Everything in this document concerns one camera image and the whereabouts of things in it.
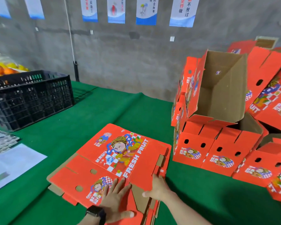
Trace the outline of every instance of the concrete wall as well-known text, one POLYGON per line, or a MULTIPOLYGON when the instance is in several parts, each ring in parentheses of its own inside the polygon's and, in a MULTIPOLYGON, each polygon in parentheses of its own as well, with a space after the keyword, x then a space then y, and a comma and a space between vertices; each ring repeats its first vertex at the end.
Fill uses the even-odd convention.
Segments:
MULTIPOLYGON (((24 0, 7 2, 12 20, 0 18, 0 52, 75 80, 64 0, 41 0, 46 19, 37 21, 24 0)), ((172 101, 186 56, 225 51, 232 41, 258 35, 279 37, 281 46, 281 0, 200 0, 193 28, 169 26, 172 2, 159 0, 157 25, 141 26, 136 0, 126 0, 124 25, 107 22, 107 0, 97 0, 99 23, 83 22, 80 0, 67 0, 80 81, 172 101)))

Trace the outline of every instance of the smartwatch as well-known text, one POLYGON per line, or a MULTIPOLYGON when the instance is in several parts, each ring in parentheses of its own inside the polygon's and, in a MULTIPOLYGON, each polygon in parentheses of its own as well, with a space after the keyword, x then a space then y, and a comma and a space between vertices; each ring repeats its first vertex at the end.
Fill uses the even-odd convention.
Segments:
POLYGON ((90 214, 94 217, 100 217, 99 225, 104 225, 106 222, 106 212, 104 211, 104 208, 92 205, 86 210, 85 215, 86 214, 90 214))

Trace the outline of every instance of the blue and white poster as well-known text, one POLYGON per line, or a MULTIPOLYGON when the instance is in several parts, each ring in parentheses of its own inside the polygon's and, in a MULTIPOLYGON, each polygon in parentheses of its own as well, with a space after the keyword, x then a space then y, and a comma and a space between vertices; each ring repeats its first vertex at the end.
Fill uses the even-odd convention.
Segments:
POLYGON ((156 25, 158 0, 137 0, 136 24, 156 25))
POLYGON ((41 0, 25 0, 25 3, 31 19, 45 19, 41 0))
POLYGON ((0 16, 11 19, 7 4, 5 0, 0 0, 0 16))
POLYGON ((107 0, 107 15, 109 23, 125 23, 126 0, 107 0))
POLYGON ((83 21, 98 22, 97 0, 80 1, 83 21))
POLYGON ((199 0, 173 0, 170 26, 192 28, 199 0))

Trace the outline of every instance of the green fabric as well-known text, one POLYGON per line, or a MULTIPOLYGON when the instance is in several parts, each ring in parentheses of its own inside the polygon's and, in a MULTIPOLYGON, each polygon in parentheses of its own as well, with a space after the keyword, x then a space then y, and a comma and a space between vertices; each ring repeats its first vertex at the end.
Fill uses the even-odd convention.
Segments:
MULTIPOLYGON (((168 144, 172 103, 72 82, 78 103, 24 128, 15 135, 48 156, 0 189, 0 225, 73 225, 85 208, 72 206, 51 191, 46 177, 108 123, 168 144)), ((281 204, 265 188, 170 160, 170 188, 212 224, 281 224, 281 204)), ((162 203, 156 225, 175 224, 162 203)))

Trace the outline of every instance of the hand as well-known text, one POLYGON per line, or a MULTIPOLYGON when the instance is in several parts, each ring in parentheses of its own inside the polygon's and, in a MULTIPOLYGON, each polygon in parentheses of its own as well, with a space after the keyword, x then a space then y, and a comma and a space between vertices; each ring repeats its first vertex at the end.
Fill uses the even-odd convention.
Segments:
POLYGON ((124 218, 134 217, 134 212, 119 212, 119 206, 122 198, 131 188, 131 184, 123 188, 124 183, 125 178, 123 178, 119 183, 116 178, 110 189, 108 185, 104 188, 100 207, 104 208, 106 212, 106 223, 114 223, 124 218))
POLYGON ((155 200, 165 201, 169 194, 173 193, 164 178, 153 174, 153 187, 151 191, 143 192, 143 197, 151 197, 155 200))

